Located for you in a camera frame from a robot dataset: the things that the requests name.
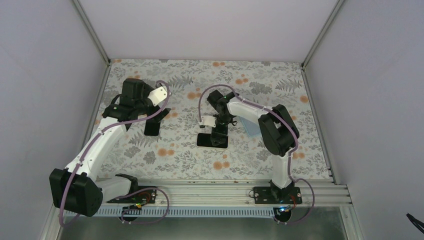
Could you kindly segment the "black phone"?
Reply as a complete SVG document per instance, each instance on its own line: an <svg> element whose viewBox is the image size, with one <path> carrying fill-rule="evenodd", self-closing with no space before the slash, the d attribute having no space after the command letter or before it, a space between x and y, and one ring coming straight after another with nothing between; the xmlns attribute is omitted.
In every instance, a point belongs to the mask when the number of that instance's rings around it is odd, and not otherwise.
<svg viewBox="0 0 424 240"><path fill-rule="evenodd" d="M154 121L146 121L144 128L144 135L150 137L157 137L160 133L161 123Z"/></svg>

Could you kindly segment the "black smartphone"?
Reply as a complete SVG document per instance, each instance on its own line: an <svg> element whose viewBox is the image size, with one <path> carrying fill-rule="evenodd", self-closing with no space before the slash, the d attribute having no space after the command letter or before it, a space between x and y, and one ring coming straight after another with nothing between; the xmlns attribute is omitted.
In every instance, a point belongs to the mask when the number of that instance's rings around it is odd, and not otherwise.
<svg viewBox="0 0 424 240"><path fill-rule="evenodd" d="M210 133L198 133L196 146L201 148L227 149L228 147L213 147L210 140Z"/></svg>

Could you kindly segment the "light blue phone case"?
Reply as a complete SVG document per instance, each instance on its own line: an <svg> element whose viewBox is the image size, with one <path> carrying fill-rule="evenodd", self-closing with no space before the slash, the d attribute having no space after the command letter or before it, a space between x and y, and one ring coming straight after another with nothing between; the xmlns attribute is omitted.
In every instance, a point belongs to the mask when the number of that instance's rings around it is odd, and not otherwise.
<svg viewBox="0 0 424 240"><path fill-rule="evenodd" d="M251 122L246 118L239 117L241 123L249 137L256 137L261 135L260 127L257 123Z"/></svg>

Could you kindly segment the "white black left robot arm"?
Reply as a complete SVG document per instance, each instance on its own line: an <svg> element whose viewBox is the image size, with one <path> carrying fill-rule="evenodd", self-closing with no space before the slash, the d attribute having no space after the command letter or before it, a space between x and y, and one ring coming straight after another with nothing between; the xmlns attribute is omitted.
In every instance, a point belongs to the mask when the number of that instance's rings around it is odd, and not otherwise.
<svg viewBox="0 0 424 240"><path fill-rule="evenodd" d="M155 86L136 78L123 81L121 93L104 109L97 129L80 153L66 167L50 173L52 200L60 214L70 211L92 217L105 202L121 197L131 203L139 197L135 177L117 174L102 181L97 177L110 150L132 124L159 122L169 113L170 96L170 87L163 80Z"/></svg>

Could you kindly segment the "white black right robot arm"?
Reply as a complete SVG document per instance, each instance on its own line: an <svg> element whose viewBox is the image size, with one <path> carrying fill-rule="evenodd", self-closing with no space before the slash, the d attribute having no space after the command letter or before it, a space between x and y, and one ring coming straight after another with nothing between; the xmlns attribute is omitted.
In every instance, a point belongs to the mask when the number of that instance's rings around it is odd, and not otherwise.
<svg viewBox="0 0 424 240"><path fill-rule="evenodd" d="M298 145L299 131L285 106L261 106L241 98L236 93L222 95L214 90L207 102L216 111L213 116L202 116L199 125L211 127L205 135L205 146L226 148L228 146L228 126L236 125L235 117L244 118L260 129L265 148L274 155L270 195L274 202L284 203L290 197L295 183L289 174L289 152Z"/></svg>

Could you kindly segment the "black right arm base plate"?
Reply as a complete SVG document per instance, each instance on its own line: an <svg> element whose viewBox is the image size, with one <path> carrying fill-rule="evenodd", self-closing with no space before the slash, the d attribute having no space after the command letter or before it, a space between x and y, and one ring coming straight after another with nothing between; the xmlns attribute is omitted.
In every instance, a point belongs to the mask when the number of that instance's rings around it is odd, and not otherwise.
<svg viewBox="0 0 424 240"><path fill-rule="evenodd" d="M252 197L256 205L289 205L303 203L299 187L294 187L287 196L278 200L272 195L271 187L256 186L252 189Z"/></svg>

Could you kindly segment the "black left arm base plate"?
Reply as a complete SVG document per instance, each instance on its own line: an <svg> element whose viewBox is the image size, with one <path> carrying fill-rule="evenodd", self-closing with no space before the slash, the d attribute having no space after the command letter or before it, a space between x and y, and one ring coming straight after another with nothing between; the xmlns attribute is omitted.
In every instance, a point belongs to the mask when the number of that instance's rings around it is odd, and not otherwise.
<svg viewBox="0 0 424 240"><path fill-rule="evenodd" d="M157 191L155 189L144 190L127 198L111 199L107 203L132 205L154 204L156 200L156 193Z"/></svg>

